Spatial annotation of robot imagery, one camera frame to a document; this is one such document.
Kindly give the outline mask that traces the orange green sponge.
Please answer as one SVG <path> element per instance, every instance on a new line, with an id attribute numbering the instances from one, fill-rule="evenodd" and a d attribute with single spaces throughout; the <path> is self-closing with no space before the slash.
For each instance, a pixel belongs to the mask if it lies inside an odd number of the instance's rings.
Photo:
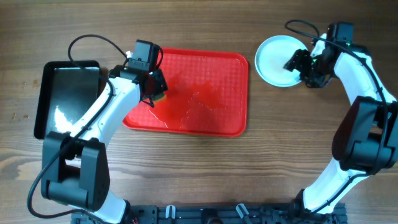
<path id="1" fill-rule="evenodd" d="M 160 102 L 162 102 L 162 101 L 164 101 L 166 99 L 167 99 L 167 95 L 165 93 L 161 93 L 159 95 L 155 95 L 152 98 L 152 101 L 153 101 L 154 104 L 157 104 L 157 103 L 160 103 Z"/>

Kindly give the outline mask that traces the white plate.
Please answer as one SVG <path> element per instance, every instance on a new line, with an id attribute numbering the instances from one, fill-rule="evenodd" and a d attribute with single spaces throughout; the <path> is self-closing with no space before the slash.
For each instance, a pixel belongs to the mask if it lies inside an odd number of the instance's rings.
<path id="1" fill-rule="evenodd" d="M 289 35 L 276 35 L 265 40 L 257 49 L 254 64 L 259 76 L 276 87 L 292 87 L 301 82 L 300 73 L 286 70 L 284 65 L 296 50 L 307 50 L 298 39 Z"/>

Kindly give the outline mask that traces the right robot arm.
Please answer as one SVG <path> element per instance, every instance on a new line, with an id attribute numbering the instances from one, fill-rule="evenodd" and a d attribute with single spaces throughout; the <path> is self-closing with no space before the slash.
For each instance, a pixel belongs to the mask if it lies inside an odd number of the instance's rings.
<path id="1" fill-rule="evenodd" d="M 366 47 L 353 43 L 354 25 L 334 22 L 315 34 L 312 52 L 296 50 L 284 65 L 309 88 L 332 78 L 343 84 L 350 108 L 332 141 L 332 159 L 289 208 L 294 218 L 321 219 L 359 182 L 397 161 L 397 100 L 384 88 Z"/>

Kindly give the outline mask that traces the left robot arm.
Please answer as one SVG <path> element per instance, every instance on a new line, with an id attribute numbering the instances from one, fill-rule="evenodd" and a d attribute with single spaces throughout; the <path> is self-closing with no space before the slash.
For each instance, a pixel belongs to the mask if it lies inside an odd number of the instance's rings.
<path id="1" fill-rule="evenodd" d="M 134 52 L 109 71 L 104 90 L 64 133 L 44 138 L 42 169 L 32 184 L 28 211 L 43 219 L 79 213 L 100 223 L 135 223 L 127 200 L 110 191 L 106 148 L 126 115 L 140 102 L 154 107 L 168 87 L 160 46 L 137 40 Z"/>

